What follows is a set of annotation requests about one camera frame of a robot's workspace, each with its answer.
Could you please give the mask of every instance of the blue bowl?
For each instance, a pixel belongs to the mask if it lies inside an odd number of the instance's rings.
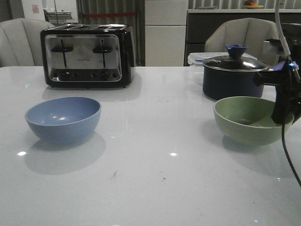
[[[244,54],[249,46],[244,46],[241,44],[227,44],[226,48],[231,58],[238,59]]]
[[[67,144],[84,140],[97,126],[101,104],[86,97],[63,97],[30,108],[25,119],[41,140]]]

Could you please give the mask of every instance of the black cable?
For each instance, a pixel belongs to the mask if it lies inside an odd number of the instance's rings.
[[[291,75],[291,72],[289,71],[289,82],[290,82],[290,87],[289,87],[289,98],[288,100],[291,99],[291,90],[292,90],[292,75]],[[294,166],[293,166],[293,163],[292,163],[292,160],[291,160],[291,157],[288,153],[288,150],[286,148],[286,144],[285,144],[285,120],[286,120],[286,116],[287,116],[287,113],[288,113],[288,110],[289,110],[289,101],[287,103],[287,106],[286,106],[286,114],[284,114],[285,118],[283,120],[283,124],[282,124],[282,129],[281,129],[281,138],[282,138],[282,145],[283,145],[283,149],[284,149],[284,152],[285,152],[285,155],[286,155],[286,158],[288,160],[288,163],[290,164],[290,167],[293,171],[293,174],[299,184],[299,186],[301,187],[301,180],[298,176],[298,173],[296,172]]]

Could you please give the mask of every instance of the brand logo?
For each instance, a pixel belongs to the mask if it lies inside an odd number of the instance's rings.
[[[83,61],[90,61],[90,59],[77,59],[77,61],[81,61],[81,62],[83,62]]]

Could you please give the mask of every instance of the white cable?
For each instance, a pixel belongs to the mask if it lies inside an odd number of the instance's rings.
[[[280,0],[276,0],[276,5],[275,5],[276,28],[277,28],[278,35],[280,37],[280,41],[281,41],[284,53],[288,57],[291,54],[291,51],[288,47],[288,44],[286,42],[286,39],[283,35],[283,31],[282,31],[282,28],[281,28],[280,15],[279,15],[279,6],[280,6]]]

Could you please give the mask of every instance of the table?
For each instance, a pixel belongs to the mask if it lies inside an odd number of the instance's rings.
[[[1,226],[300,226],[282,144],[224,136],[198,67],[137,67],[127,88],[58,89],[42,67],[0,68]],[[58,97],[101,102],[92,136],[40,141],[24,114]],[[264,98],[275,91],[265,87]],[[301,175],[301,123],[286,144]]]

